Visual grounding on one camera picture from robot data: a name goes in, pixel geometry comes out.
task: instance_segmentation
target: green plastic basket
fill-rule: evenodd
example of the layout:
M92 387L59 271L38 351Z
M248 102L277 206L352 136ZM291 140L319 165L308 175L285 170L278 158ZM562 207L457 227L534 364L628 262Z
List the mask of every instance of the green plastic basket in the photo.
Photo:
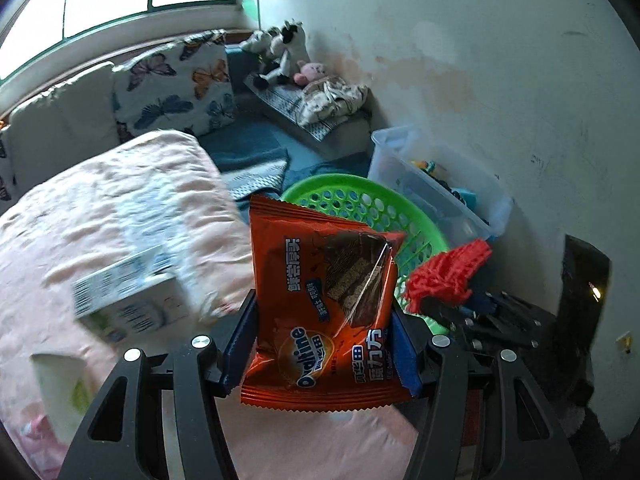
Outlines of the green plastic basket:
M418 206L360 176L342 173L310 176L287 189L282 200L363 222L379 232L403 231L406 237L396 255L396 299L402 307L406 304L402 297L404 282L412 270L434 254L449 249L440 230ZM433 333L447 333L433 319L425 317L425 320Z

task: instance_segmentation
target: cow plush toy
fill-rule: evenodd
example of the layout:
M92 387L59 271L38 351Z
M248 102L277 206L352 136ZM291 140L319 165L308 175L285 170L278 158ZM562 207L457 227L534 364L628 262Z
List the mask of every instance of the cow plush toy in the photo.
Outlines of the cow plush toy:
M273 38L270 47L271 59L280 58L280 66L267 75L256 75L254 86L266 90L273 84L286 84L300 71L300 60L309 62L306 52L306 36L300 22L285 22L282 32Z

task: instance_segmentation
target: blue label on package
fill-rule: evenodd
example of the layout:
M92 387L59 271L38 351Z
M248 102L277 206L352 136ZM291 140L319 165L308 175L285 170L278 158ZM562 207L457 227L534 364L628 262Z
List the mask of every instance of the blue label on package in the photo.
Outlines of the blue label on package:
M329 321L329 311L326 309L326 305L322 302L322 282L320 278L314 278L308 280L305 283L306 293L309 295L311 303L318 311L318 319L320 321Z

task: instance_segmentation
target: white box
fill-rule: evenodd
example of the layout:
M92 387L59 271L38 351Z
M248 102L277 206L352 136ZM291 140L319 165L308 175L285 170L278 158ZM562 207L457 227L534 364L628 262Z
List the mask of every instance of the white box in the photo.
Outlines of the white box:
M162 246L134 254L74 283L76 319L107 343L156 332L189 316Z
M509 221L513 199L498 180L476 163L443 143L422 136L413 126L377 130L369 179L407 197L445 235L451 248L475 238L501 236ZM447 173L451 187L471 190L478 197L476 212L412 164L434 160Z

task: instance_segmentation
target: paper cup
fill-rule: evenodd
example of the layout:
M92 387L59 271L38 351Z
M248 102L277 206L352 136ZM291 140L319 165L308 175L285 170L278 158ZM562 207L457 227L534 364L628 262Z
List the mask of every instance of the paper cup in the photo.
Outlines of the paper cup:
M42 402L56 438L70 444L89 408L94 392L85 362L62 354L32 354Z

